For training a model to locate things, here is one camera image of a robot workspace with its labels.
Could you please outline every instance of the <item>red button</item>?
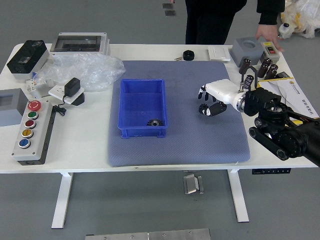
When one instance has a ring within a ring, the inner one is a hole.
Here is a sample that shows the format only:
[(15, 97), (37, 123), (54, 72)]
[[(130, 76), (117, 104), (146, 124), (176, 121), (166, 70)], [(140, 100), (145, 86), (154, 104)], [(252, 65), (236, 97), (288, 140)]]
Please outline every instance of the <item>red button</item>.
[(25, 122), (24, 126), (27, 129), (33, 129), (36, 126), (36, 122), (33, 121), (33, 120), (28, 120), (28, 121)]
[(41, 108), (41, 102), (34, 100), (29, 102), (28, 109), (31, 111), (38, 111)]

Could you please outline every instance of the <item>yellow button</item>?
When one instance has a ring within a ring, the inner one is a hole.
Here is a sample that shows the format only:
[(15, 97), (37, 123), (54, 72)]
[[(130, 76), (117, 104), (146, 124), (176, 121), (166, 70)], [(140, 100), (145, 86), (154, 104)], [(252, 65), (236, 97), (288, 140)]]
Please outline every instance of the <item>yellow button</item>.
[(26, 139), (31, 138), (33, 135), (34, 135), (34, 132), (33, 132), (31, 129), (25, 129), (25, 130), (22, 132), (22, 137), (24, 137), (24, 138), (26, 138)]

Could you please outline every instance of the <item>paper document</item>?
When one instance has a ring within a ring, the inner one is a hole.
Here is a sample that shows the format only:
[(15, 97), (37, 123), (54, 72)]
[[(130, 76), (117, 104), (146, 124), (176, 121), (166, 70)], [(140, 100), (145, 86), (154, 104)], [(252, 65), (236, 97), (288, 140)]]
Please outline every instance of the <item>paper document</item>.
[(261, 80), (259, 86), (281, 96), (281, 102), (292, 108), (294, 112), (310, 118), (319, 117), (293, 77)]

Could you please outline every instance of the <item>black nut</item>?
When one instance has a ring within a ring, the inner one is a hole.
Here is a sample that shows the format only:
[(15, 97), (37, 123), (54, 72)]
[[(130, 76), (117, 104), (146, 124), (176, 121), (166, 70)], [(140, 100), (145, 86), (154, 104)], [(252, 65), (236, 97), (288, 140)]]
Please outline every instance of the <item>black nut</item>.
[(185, 61), (192, 61), (195, 59), (195, 53), (191, 50), (187, 50), (183, 52), (183, 60)]

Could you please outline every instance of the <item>black pants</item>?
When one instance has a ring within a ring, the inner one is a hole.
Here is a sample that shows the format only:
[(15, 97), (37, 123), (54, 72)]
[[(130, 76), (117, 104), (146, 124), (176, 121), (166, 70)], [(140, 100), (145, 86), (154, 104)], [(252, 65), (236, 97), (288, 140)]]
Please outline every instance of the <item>black pants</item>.
[(226, 42), (235, 12), (210, 12), (185, 0), (187, 21), (185, 44), (223, 45)]

